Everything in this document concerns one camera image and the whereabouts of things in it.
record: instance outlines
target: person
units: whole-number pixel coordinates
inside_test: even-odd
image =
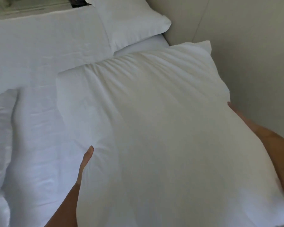
[[[252,120],[246,118],[238,111],[230,102],[228,106],[246,123],[252,132],[254,132],[263,143],[268,155],[273,163],[276,173],[280,179],[284,190],[284,138],[275,132],[262,127]],[[72,187],[65,200],[62,202],[58,210],[48,221],[45,227],[77,227],[76,208],[81,185],[82,173],[84,167],[91,159],[94,148],[91,146],[84,154],[82,163],[79,168],[78,179]]]

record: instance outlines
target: white pillowcase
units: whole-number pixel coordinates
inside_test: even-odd
[[[11,162],[12,126],[11,114],[17,98],[16,90],[7,90],[0,95],[0,227],[8,227],[10,209],[1,191],[6,168]]]
[[[209,42],[133,53],[58,75],[83,172],[79,227],[284,225],[284,194],[258,137],[227,105]]]
[[[171,22],[152,10],[145,0],[89,0],[98,11],[116,52],[128,45],[166,32]]]

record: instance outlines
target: pillowcase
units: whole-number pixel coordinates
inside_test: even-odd
[[[184,43],[58,75],[67,128],[95,148],[78,227],[284,225],[273,164],[228,107],[205,47]]]
[[[8,227],[10,209],[1,191],[6,168],[11,162],[12,126],[11,114],[17,98],[17,91],[9,89],[0,95],[0,227]]]
[[[145,0],[89,0],[98,11],[116,52],[128,45],[164,33],[170,20],[153,11]]]

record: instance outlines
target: wall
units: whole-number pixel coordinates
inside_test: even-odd
[[[147,1],[172,20],[171,45],[210,40],[232,102],[284,136],[284,0]]]

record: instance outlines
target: white bed sheet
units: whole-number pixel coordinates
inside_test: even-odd
[[[20,90],[4,182],[11,227],[43,227],[75,183],[84,150],[65,131],[55,78],[112,56],[101,28],[93,7],[0,21],[0,93]],[[154,45],[168,47],[157,35],[121,53]]]

